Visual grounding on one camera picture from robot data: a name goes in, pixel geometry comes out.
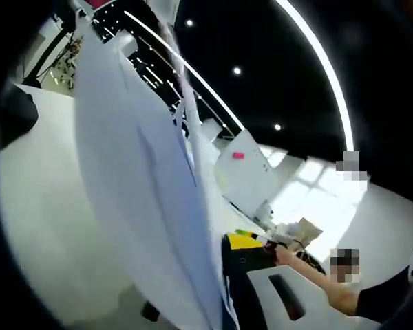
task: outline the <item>bright window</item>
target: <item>bright window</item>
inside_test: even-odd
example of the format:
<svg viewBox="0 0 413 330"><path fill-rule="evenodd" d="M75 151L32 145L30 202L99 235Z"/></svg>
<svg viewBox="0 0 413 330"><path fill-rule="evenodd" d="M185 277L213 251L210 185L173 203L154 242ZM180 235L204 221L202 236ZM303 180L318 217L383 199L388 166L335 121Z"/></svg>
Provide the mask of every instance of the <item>bright window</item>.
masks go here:
<svg viewBox="0 0 413 330"><path fill-rule="evenodd" d="M319 261L337 246L366 192L367 182L352 181L349 174L337 172L333 164L308 159L271 203L274 224L305 217L323 230L307 247Z"/></svg>
<svg viewBox="0 0 413 330"><path fill-rule="evenodd" d="M283 158L288 154L287 151L273 149L268 146L259 146L263 156L268 160L268 163L273 167L279 166Z"/></svg>
<svg viewBox="0 0 413 330"><path fill-rule="evenodd" d="M309 159L304 165L298 170L298 177L304 181L313 183L320 175L323 170L324 165L317 160Z"/></svg>

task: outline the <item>black shirt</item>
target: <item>black shirt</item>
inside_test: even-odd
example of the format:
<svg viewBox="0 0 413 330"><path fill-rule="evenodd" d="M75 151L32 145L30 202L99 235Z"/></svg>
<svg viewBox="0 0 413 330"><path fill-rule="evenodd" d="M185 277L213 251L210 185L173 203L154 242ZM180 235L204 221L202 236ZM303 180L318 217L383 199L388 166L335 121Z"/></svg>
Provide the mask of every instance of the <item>black shirt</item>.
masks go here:
<svg viewBox="0 0 413 330"><path fill-rule="evenodd" d="M403 304L409 289L408 267L380 285L359 293L355 316L380 323L393 316Z"/></svg>

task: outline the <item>black ceiling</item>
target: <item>black ceiling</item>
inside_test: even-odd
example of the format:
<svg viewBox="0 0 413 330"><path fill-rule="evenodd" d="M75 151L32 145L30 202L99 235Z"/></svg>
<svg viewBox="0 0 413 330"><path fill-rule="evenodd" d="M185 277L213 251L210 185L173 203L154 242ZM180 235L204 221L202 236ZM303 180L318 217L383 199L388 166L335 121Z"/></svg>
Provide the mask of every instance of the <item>black ceiling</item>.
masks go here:
<svg viewBox="0 0 413 330"><path fill-rule="evenodd" d="M393 1L294 0L323 45L341 83L360 167L371 181L413 201L413 10ZM141 1L118 0L108 20L134 29L129 10L158 31ZM104 15L100 10L97 15ZM194 25L187 27L185 21ZM332 89L304 35L275 0L180 2L174 26L182 55L262 144L299 157L342 160L345 142ZM149 46L141 58L153 58ZM159 59L155 71L177 80ZM234 76L232 68L242 68ZM194 78L195 89L228 127L239 129ZM276 131L274 124L282 126Z"/></svg>

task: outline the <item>whiteboard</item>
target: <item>whiteboard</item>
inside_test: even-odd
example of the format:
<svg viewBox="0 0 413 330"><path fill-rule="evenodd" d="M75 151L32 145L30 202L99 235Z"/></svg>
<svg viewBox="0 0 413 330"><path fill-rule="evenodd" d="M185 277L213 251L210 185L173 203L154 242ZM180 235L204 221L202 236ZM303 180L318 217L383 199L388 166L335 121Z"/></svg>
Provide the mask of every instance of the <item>whiteboard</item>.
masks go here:
<svg viewBox="0 0 413 330"><path fill-rule="evenodd" d="M234 153L244 153L244 159L234 159ZM246 130L222 151L215 176L222 194L250 219L277 192L277 176Z"/></svg>

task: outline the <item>hand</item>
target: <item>hand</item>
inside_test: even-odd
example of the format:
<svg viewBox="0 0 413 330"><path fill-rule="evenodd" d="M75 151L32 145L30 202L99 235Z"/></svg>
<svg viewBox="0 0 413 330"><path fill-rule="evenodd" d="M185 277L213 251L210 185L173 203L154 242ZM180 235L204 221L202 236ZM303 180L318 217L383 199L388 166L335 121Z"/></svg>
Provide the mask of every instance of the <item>hand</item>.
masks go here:
<svg viewBox="0 0 413 330"><path fill-rule="evenodd" d="M290 262L292 261L293 257L294 257L292 251L288 250L283 245L277 245L275 247L275 256L276 256L275 263L278 266L280 266L280 265L289 265Z"/></svg>

